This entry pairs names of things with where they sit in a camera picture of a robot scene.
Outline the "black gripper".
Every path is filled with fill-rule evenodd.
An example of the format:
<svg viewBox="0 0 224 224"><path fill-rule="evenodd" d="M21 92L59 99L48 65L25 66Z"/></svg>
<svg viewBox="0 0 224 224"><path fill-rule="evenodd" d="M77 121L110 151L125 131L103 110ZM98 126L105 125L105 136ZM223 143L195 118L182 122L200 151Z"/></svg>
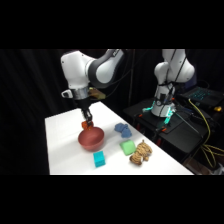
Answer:
<svg viewBox="0 0 224 224"><path fill-rule="evenodd" d="M91 123L92 119L93 119L93 116L92 116L92 114L90 113L90 110L89 110L89 108L91 106L91 100L89 98L78 100L77 101L77 106L83 112L82 115L83 115L84 122Z"/></svg>

